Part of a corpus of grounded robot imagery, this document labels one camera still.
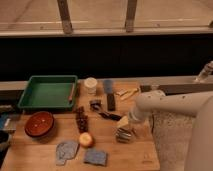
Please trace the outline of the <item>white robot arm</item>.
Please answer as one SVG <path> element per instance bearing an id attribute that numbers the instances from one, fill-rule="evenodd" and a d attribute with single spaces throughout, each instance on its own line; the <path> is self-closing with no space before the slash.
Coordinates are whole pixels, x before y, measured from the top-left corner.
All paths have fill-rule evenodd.
<path id="1" fill-rule="evenodd" d="M 161 90 L 143 92 L 118 122 L 130 130 L 153 112 L 168 112 L 194 119 L 184 171 L 213 171 L 213 91 L 166 95 Z"/>

